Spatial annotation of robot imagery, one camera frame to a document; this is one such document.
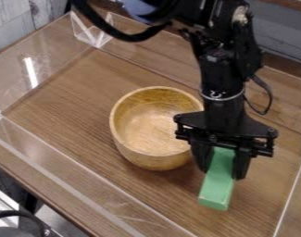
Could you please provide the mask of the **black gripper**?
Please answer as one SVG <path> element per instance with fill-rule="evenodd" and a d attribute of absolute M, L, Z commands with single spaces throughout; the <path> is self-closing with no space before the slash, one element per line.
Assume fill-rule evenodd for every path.
<path fill-rule="evenodd" d="M 277 130 L 248 115 L 244 91 L 236 94 L 209 91 L 201 95 L 204 109 L 174 116 L 175 137 L 189 143 L 196 165 L 204 172 L 209 171 L 213 151 L 232 150 L 233 177 L 242 180 L 252 157 L 274 155 Z"/>

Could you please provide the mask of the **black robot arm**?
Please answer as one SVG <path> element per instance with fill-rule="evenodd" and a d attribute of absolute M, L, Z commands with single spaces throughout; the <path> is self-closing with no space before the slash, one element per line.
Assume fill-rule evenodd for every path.
<path fill-rule="evenodd" d="M 178 114 L 175 137 L 189 142 L 196 162 L 208 171 L 218 147 L 234 152 L 233 178 L 245 178 L 250 161 L 274 154 L 277 131 L 245 109 L 245 83 L 270 87 L 257 76 L 262 67 L 253 15 L 244 0 L 161 0 L 157 10 L 192 44 L 201 70 L 200 95 L 205 109 Z"/>

